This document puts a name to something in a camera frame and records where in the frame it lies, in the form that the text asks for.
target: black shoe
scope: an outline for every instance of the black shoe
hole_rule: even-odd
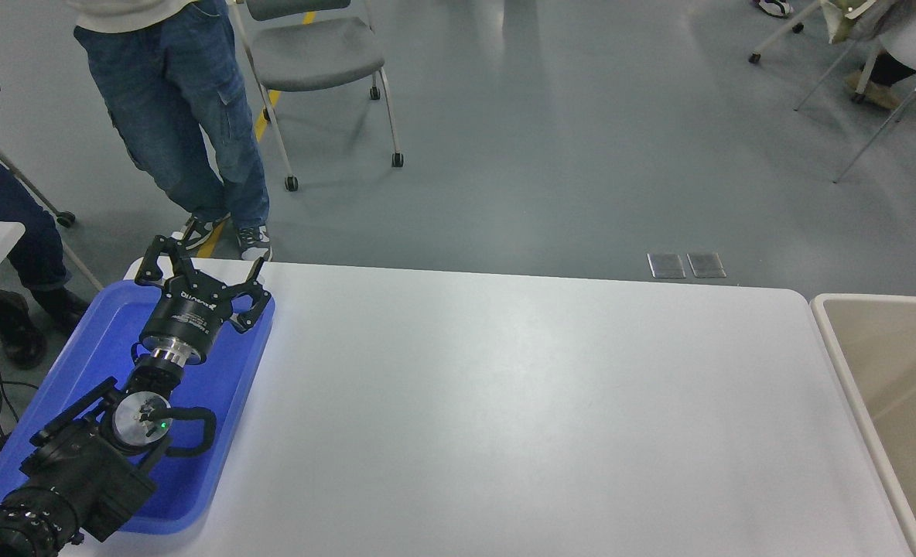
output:
[[[5,356],[19,370],[30,370],[45,357],[45,335],[28,318],[28,303],[17,292],[0,290],[0,337]]]
[[[73,334],[73,329],[77,328],[77,324],[87,312],[87,307],[90,307],[89,302],[83,301],[79,296],[63,288],[31,290],[31,297],[42,306],[49,317],[52,317],[59,331],[66,336]]]

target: gray floor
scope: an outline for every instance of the gray floor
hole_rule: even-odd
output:
[[[751,66],[781,22],[746,0],[373,4],[405,168],[367,82],[282,95],[300,191],[267,132],[276,261],[652,281],[649,251],[717,251],[728,278],[685,282],[916,296],[916,105],[832,183],[886,113],[843,90],[859,47],[791,109],[840,52],[819,15]],[[0,2],[0,145],[112,282],[186,215],[128,161],[72,27]]]

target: chair leg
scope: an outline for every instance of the chair leg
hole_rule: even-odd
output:
[[[73,215],[73,213],[69,211],[59,211],[55,205],[52,205],[45,197],[45,195],[42,195],[41,191],[35,187],[35,184],[31,183],[31,180],[29,180],[27,176],[24,176],[22,170],[17,168],[15,163],[12,162],[12,160],[9,159],[7,155],[3,154],[1,149],[0,161],[3,163],[3,165],[6,166],[6,168],[8,168],[8,170],[10,170],[13,176],[15,176],[15,178],[23,184],[23,186],[27,187],[28,190],[31,190],[35,197],[37,197],[39,201],[42,201],[42,203],[45,204],[45,206],[47,206],[50,211],[52,211],[52,215],[55,216],[56,222],[65,228],[73,226],[73,222],[76,221],[76,215]],[[102,285],[101,282],[97,280],[97,276],[91,272],[90,268],[84,264],[83,260],[80,260],[80,258],[77,257],[75,253],[73,253],[73,250],[70,249],[65,241],[60,240],[60,242],[62,242],[63,251],[66,254],[66,257],[73,262],[73,265],[76,265],[76,267],[80,269],[80,272],[83,272],[84,277],[95,289],[97,289],[97,292],[100,292],[102,289],[104,289],[104,285]]]
[[[860,73],[860,81],[857,82],[857,89],[853,92],[852,100],[855,103],[864,102],[864,91],[867,91],[867,84],[871,81],[871,73],[874,71],[874,64],[878,61],[880,49],[871,49],[867,53],[867,60],[864,60],[864,71]]]
[[[906,97],[904,98],[904,100],[901,102],[901,104],[899,105],[899,107],[897,107],[896,109],[894,109],[894,110],[892,111],[892,113],[890,113],[890,114],[888,115],[888,119],[885,120],[883,124],[881,124],[881,126],[878,128],[878,131],[875,131],[875,132],[874,132],[874,135],[871,136],[870,140],[867,141],[867,144],[864,145],[863,149],[861,149],[860,151],[858,151],[857,155],[855,155],[854,158],[852,159],[852,161],[850,161],[850,164],[847,165],[846,168],[843,169],[843,172],[840,173],[839,176],[837,176],[836,179],[834,179],[834,180],[832,181],[833,183],[839,183],[839,181],[843,178],[843,174],[847,173],[848,170],[850,170],[851,166],[853,166],[853,163],[857,162],[857,159],[860,159],[860,156],[863,155],[864,152],[867,151],[867,148],[870,147],[870,145],[872,144],[872,142],[874,142],[874,140],[876,140],[876,138],[878,138],[878,136],[881,135],[881,132],[888,126],[888,124],[890,123],[890,121],[892,121],[892,120],[894,119],[894,116],[895,116],[897,113],[900,113],[901,110],[903,110],[904,107],[906,107],[908,104],[910,104],[912,101],[914,101],[915,98],[916,98],[916,85],[915,85],[915,89],[913,89],[913,90],[911,91],[911,93],[908,93],[908,96],[906,96]]]
[[[372,100],[379,100],[381,95],[379,93],[379,85],[376,81],[376,74],[372,74],[372,88],[369,89],[369,98]]]
[[[269,102],[269,91],[267,91],[262,84],[259,84],[259,91],[262,93],[262,98],[265,99],[266,114],[269,115],[267,120],[271,123],[269,127],[272,128],[273,133],[275,133],[275,141],[279,144],[282,163],[285,165],[285,189],[287,191],[297,191],[299,190],[299,180],[297,180],[294,173],[292,173],[292,165],[289,165],[289,155],[285,152],[285,143],[282,142],[282,132],[279,129],[279,120],[275,117],[275,109],[272,103]]]
[[[379,77],[383,80],[383,91],[386,91],[386,110],[390,114],[390,132],[393,134],[393,166],[398,169],[402,166],[402,151],[399,149],[399,137],[395,130],[395,118],[393,117],[393,95],[390,95],[390,84],[386,79],[386,70],[379,68]]]
[[[816,89],[819,89],[819,86],[822,85],[823,81],[826,81],[826,78],[832,73],[833,70],[836,70],[836,67],[839,66],[839,63],[845,59],[847,54],[850,54],[850,50],[853,50],[853,47],[857,45],[857,41],[850,41],[850,44],[843,50],[843,53],[833,61],[832,66],[826,68],[825,73],[815,82],[815,85],[812,85],[812,89],[803,97],[799,102],[798,106],[795,106],[795,112],[798,112],[798,109],[802,108],[802,105],[812,96],[812,93],[815,93]]]
[[[782,36],[787,35],[789,31],[795,31],[795,29],[801,31],[802,21],[805,21],[805,19],[807,19],[809,15],[812,15],[815,10],[819,10],[819,0],[812,0],[812,3],[805,6],[798,14],[795,14],[795,17],[785,22],[784,25],[773,32],[773,34],[766,38],[764,42],[760,43],[760,45],[755,46],[750,55],[750,63],[758,63],[758,61],[761,60],[761,53],[770,45],[774,45]]]
[[[73,250],[66,245],[65,241],[62,242],[63,253],[66,254],[66,257],[73,262],[73,265],[76,265],[76,267],[80,269],[80,272],[83,272],[87,282],[89,282],[95,289],[97,289],[97,292],[100,292],[102,289],[104,289],[104,285],[102,285],[101,282],[97,280],[97,276],[90,271],[90,269],[84,264],[83,260],[80,260],[80,258],[77,257],[75,253],[73,253]]]

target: jeans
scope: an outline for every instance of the jeans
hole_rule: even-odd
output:
[[[190,3],[138,31],[77,27],[73,36],[137,168],[197,219],[266,223],[269,193],[224,0]]]
[[[8,254],[24,288],[53,290],[69,281],[70,272],[63,265],[63,241],[52,217],[1,163],[0,221],[20,222],[26,227]]]

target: person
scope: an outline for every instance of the person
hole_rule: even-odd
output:
[[[184,247],[230,217],[243,260],[271,260],[269,194],[224,0],[65,1],[130,158],[190,212]]]
[[[765,14],[773,15],[776,18],[787,18],[795,11],[785,0],[752,0],[752,3]]]
[[[8,253],[10,265],[57,327],[71,334],[89,303],[66,289],[71,274],[63,264],[63,244],[52,217],[1,163],[0,221],[24,225],[26,232]],[[17,292],[0,290],[0,337],[5,356],[19,369],[35,367],[45,356],[45,336]]]

